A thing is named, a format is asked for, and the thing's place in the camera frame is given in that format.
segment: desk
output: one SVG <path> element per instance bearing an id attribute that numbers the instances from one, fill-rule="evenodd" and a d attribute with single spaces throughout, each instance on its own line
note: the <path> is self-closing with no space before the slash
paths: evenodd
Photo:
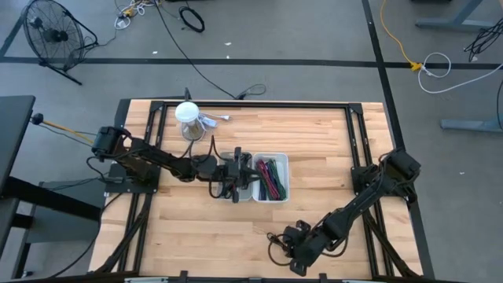
<path id="1" fill-rule="evenodd" d="M 132 100 L 124 127 L 143 138 L 150 100 Z M 327 212 L 343 207 L 353 197 L 350 168 L 353 164 L 344 111 L 330 108 L 200 107 L 201 112 L 231 115 L 213 130 L 217 150 L 241 146 L 251 153 L 286 153 L 289 158 L 291 196 L 285 204 L 259 204 L 253 200 L 232 204 L 208 196 L 207 183 L 182 183 L 163 171 L 152 200 L 142 254 L 141 275 L 190 277 L 281 277 L 299 278 L 287 267 L 275 266 L 267 256 L 266 233 L 280 233 L 302 219 L 315 224 Z M 373 162 L 392 149 L 389 127 L 381 103 L 362 103 Z M 353 117 L 358 141 L 358 123 Z M 194 146 L 194 154 L 207 153 L 208 134 Z M 167 110 L 161 149 L 181 155 L 188 143 L 181 138 L 174 107 Z M 358 142 L 359 152 L 363 145 Z M 102 215 L 90 270 L 97 269 L 124 233 L 131 195 L 123 195 Z M 387 235 L 412 270 L 422 274 L 416 241 L 405 201 L 398 197 L 381 200 Z M 377 259 L 384 273 L 377 240 Z M 134 245 L 127 265 L 132 266 Z M 285 262 L 279 248 L 273 256 Z M 321 256 L 308 269 L 307 277 L 371 278 L 362 219 L 349 236 L 340 258 Z"/>

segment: fan stand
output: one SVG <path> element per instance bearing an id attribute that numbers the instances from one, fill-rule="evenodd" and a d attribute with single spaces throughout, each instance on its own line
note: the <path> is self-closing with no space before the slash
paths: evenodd
<path id="1" fill-rule="evenodd" d="M 88 31 L 90 34 L 93 35 L 94 37 L 94 41 L 90 44 L 87 44 L 85 46 L 82 46 L 82 47 L 79 47 L 78 49 L 76 50 L 84 50 L 84 49 L 87 49 L 87 48 L 93 48 L 95 46 L 99 46 L 99 43 L 97 42 L 97 36 L 94 32 L 92 32 L 89 28 L 87 28 L 84 24 L 82 24 L 79 20 L 75 19 L 73 17 L 73 15 L 69 12 L 69 11 L 66 11 L 66 16 L 70 17 L 73 21 L 75 21 L 77 24 L 79 24 L 79 26 L 83 27 L 86 29 L 86 31 Z M 83 56 L 82 54 L 79 56 L 79 62 L 78 63 L 81 63 L 83 61 Z M 72 77 L 71 75 L 69 75 L 66 71 L 69 70 L 69 69 L 65 69 L 64 71 L 61 71 L 60 69 L 58 68 L 55 68 L 54 66 L 52 66 L 51 64 L 48 64 L 47 61 L 45 60 L 40 60 L 39 62 L 39 65 L 42 66 L 42 67 L 47 67 L 53 71 L 55 71 L 56 73 L 62 75 L 63 77 L 71 80 L 72 82 L 78 84 L 79 86 L 82 86 L 82 83 L 80 81 L 78 81 L 76 78 Z"/>

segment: electric fan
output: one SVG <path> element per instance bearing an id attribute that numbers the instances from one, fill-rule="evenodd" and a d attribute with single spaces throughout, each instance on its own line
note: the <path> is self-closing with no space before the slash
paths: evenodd
<path id="1" fill-rule="evenodd" d="M 39 64 L 82 85 L 67 71 L 83 61 L 87 50 L 98 46 L 96 35 L 53 0 L 31 0 L 22 18 L 24 34 Z M 93 35 L 92 43 L 85 44 L 81 26 Z"/>

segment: wooden tabletop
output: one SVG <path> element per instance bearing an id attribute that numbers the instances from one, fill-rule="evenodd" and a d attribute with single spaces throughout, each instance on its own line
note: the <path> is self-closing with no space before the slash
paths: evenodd
<path id="1" fill-rule="evenodd" d="M 148 100 L 130 103 L 125 128 L 136 137 L 143 138 L 149 106 Z M 386 115 L 381 103 L 362 103 L 362 106 L 370 148 L 377 163 L 379 155 L 392 149 Z M 286 153 L 290 200 L 284 204 L 260 204 L 253 200 L 232 204 L 214 200 L 208 195 L 207 183 L 182 183 L 163 171 L 159 191 L 152 201 L 141 275 L 178 276 L 181 270 L 188 270 L 191 277 L 299 278 L 288 267 L 270 261 L 266 234 L 281 233 L 298 219 L 314 225 L 327 212 L 345 206 L 354 197 L 344 111 L 225 107 L 201 108 L 201 112 L 232 117 L 229 122 L 219 121 L 218 128 L 212 131 L 220 153 L 232 152 L 236 146 L 250 153 Z M 354 121 L 358 132 L 356 118 Z M 210 138 L 208 134 L 197 142 L 194 154 L 206 153 Z M 187 145 L 181 138 L 174 108 L 169 108 L 162 149 L 180 155 Z M 410 268 L 422 274 L 405 201 L 385 197 L 381 203 L 390 242 Z M 122 238 L 129 205 L 130 195 L 123 195 L 103 214 L 90 270 L 98 268 Z M 374 241 L 383 274 L 380 246 Z M 131 246 L 129 267 L 135 243 Z M 278 262 L 288 262 L 278 247 L 273 247 L 273 257 Z M 317 278 L 320 273 L 326 273 L 328 278 L 371 278 L 361 218 L 354 222 L 344 255 L 321 256 L 308 269 L 307 277 Z"/>

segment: white plastic bin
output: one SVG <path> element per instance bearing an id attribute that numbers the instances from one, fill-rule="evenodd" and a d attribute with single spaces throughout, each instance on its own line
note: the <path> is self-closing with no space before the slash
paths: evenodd
<path id="1" fill-rule="evenodd" d="M 259 200 L 260 195 L 260 181 L 253 182 L 253 199 L 261 203 L 279 204 L 287 202 L 290 199 L 290 174 L 288 173 L 288 156 L 284 153 L 256 153 L 253 156 L 252 167 L 255 169 L 258 160 L 267 162 L 268 160 L 275 160 L 277 166 L 277 176 L 281 184 L 285 188 L 286 198 L 284 200 Z"/>

